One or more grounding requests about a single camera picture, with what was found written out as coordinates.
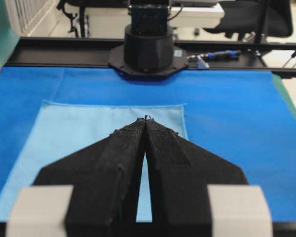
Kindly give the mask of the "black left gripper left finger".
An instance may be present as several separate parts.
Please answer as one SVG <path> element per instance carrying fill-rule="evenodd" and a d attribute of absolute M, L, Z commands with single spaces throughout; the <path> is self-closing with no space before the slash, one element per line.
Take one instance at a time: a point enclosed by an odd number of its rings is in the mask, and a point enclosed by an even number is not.
<path fill-rule="evenodd" d="M 145 120 L 43 167 L 22 188 L 8 237 L 131 237 L 144 158 Z"/>

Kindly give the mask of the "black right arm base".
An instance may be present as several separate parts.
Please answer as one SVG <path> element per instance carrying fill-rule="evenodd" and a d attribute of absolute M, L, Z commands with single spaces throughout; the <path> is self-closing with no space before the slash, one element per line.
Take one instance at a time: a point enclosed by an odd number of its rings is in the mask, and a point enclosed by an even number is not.
<path fill-rule="evenodd" d="M 176 47 L 170 0 L 130 0 L 131 23 L 124 43 L 110 51 L 109 65 L 130 77 L 165 78 L 188 67 L 187 53 Z"/>

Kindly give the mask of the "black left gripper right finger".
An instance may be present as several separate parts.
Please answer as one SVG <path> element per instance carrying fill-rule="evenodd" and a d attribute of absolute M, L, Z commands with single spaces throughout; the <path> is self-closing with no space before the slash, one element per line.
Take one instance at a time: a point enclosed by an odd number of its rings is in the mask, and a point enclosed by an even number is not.
<path fill-rule="evenodd" d="M 146 121 L 153 222 L 169 237 L 270 237 L 270 211 L 242 169 Z"/>

